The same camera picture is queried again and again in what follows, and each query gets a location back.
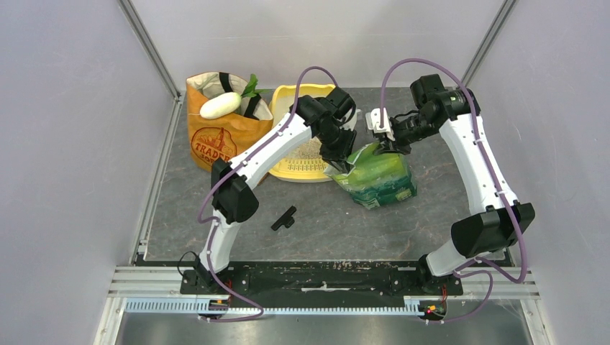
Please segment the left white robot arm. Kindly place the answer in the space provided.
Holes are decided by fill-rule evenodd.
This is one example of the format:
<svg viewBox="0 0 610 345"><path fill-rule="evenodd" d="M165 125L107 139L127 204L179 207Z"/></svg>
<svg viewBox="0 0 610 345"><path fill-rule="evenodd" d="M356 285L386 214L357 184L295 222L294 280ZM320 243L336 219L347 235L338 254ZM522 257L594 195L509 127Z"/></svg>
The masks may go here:
<svg viewBox="0 0 610 345"><path fill-rule="evenodd" d="M262 139L229 161L216 160L211 171L211 191L205 202L213 207L212 228L200 257L204 269L198 284L208 293L224 288L232 245L241 225L258 210L253 193L262 178L280 160L310 139L321 142L325 163L341 173L352 165L356 132L349 122L356 118L356 104L336 87L325 97L301 96L290 111Z"/></svg>

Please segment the green litter bag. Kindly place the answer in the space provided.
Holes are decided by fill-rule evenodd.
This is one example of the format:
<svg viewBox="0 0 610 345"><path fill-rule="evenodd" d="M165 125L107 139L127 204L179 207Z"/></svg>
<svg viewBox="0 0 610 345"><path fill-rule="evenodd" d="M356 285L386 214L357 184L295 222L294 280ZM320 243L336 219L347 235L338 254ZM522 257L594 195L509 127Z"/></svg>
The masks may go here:
<svg viewBox="0 0 610 345"><path fill-rule="evenodd" d="M351 199L373 209L417 196L417 186L405 155L374 152L378 142L352 153L347 162L351 170L341 173L332 166L324 174L346 191Z"/></svg>

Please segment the black bag clip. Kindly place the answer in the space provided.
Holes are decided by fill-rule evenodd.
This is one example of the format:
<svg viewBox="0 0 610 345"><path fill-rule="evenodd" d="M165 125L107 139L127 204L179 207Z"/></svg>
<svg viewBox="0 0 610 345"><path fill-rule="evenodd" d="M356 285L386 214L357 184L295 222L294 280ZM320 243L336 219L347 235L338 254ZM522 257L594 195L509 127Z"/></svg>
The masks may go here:
<svg viewBox="0 0 610 345"><path fill-rule="evenodd" d="M272 225L271 225L271 229L273 231L277 231L279 230L282 226L285 227L286 229L289 229L294 223L295 223L295 219L293 217L293 215L296 212L296 207L295 206L291 206L289 207L285 213L283 213Z"/></svg>

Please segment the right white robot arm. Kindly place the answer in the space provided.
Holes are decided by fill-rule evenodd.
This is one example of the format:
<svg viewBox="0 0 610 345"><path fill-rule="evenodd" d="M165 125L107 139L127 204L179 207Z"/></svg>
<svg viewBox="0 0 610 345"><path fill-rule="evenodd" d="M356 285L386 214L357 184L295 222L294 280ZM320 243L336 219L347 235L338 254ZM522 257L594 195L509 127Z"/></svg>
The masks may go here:
<svg viewBox="0 0 610 345"><path fill-rule="evenodd" d="M444 277L517 244L535 211L531 203L519 201L504 179L472 91L449 90L437 74L422 76L410 90L415 110L390 117L385 109L373 109L365 118L381 143L377 154L409 154L411 144L439 134L464 183L470 216L455 222L450 240L419 260L416 287L432 294L444 285Z"/></svg>

